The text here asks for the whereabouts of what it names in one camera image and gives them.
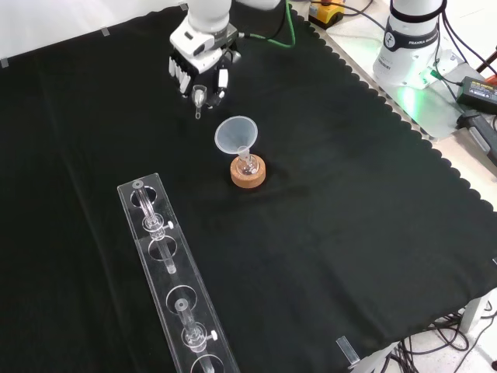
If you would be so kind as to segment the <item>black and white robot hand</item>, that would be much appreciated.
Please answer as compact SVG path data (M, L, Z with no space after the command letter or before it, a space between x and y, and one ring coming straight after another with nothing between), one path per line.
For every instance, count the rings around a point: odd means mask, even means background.
M217 106L226 96L229 69L241 59L238 37L231 24L219 32L205 33L195 30L188 19L171 34L169 74L179 93L193 101L197 119L203 107Z

